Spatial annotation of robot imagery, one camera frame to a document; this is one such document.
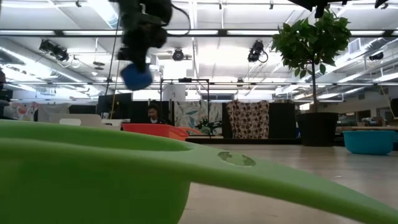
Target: potted tree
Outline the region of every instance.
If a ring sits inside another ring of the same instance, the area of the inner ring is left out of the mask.
[[[326,66],[335,66],[334,57],[349,44],[351,32],[347,29],[348,20],[337,17],[326,9],[323,17],[314,25],[308,18],[294,25],[278,27],[279,34],[273,35],[272,49],[281,52],[282,61],[296,76],[312,76],[313,112],[298,114],[296,120],[300,129],[302,144],[305,146],[332,146],[335,137],[338,114],[318,113],[315,66],[325,74]]]

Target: metal frame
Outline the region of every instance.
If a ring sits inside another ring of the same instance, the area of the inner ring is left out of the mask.
[[[276,86],[276,85],[300,85],[300,86],[312,86],[312,83],[300,83],[300,82],[244,82],[244,83],[236,83],[236,82],[210,82],[209,79],[199,79],[201,81],[206,81],[208,87],[210,85],[219,85],[219,86],[236,86],[236,85],[248,85],[248,86]],[[161,80],[160,82],[154,82],[152,85],[163,84],[163,83],[172,83],[173,81],[178,80]],[[11,85],[106,85],[104,82],[7,82],[5,84]],[[124,86],[123,82],[112,83],[116,85]],[[196,83],[173,83],[173,85],[203,85],[199,82]],[[379,82],[379,83],[317,83],[316,85],[325,85],[325,86],[398,86],[398,82]]]
[[[207,119],[208,122],[210,122],[210,80],[208,78],[198,78],[198,79],[194,79],[194,78],[187,78],[187,79],[160,79],[160,111],[162,112],[162,100],[163,100],[163,83],[167,81],[169,83],[169,85],[174,85],[174,81],[177,81],[178,83],[181,83],[181,85],[187,85],[187,84],[191,84],[192,82],[196,82],[195,84],[197,85],[201,85],[203,86],[200,82],[206,82],[207,83]],[[210,130],[210,139],[211,136],[213,135],[213,131]]]
[[[188,30],[168,29],[169,37],[182,35]],[[350,30],[352,37],[398,37],[395,30]],[[277,29],[192,29],[186,37],[272,37]],[[123,30],[33,30],[1,29],[0,37],[122,37]]]

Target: blue plastic tub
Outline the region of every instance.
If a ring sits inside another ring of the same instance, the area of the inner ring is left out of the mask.
[[[347,150],[354,154],[386,155],[393,150],[394,131],[344,131]]]

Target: black plant pot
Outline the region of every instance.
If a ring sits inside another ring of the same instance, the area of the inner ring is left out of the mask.
[[[334,145],[338,113],[305,113],[296,115],[304,146]]]

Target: concrete floor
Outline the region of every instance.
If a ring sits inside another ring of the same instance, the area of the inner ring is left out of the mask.
[[[364,156],[343,147],[213,145],[330,179],[398,209],[398,153]],[[192,184],[180,224],[353,224],[347,218],[273,198]]]

